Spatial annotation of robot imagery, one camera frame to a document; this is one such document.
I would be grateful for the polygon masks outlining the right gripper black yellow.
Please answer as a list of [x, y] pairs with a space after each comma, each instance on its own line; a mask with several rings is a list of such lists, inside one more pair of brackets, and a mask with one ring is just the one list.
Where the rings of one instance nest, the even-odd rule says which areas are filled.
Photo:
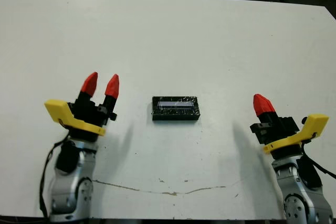
[[252, 124], [250, 129], [264, 146], [264, 152], [275, 160], [302, 154], [301, 144], [319, 137], [329, 120], [324, 114], [311, 114], [299, 129], [292, 117], [279, 117], [271, 102], [261, 94], [254, 95], [253, 106], [260, 122]]

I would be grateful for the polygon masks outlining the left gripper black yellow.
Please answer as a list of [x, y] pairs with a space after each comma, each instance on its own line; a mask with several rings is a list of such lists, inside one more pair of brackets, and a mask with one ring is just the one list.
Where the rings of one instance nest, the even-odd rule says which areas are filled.
[[95, 105], [91, 100], [97, 87], [98, 73], [93, 72], [84, 81], [74, 103], [50, 99], [45, 107], [52, 120], [69, 130], [71, 138], [96, 142], [104, 136], [108, 120], [114, 121], [113, 112], [119, 96], [119, 76], [114, 74], [107, 84], [103, 104]]

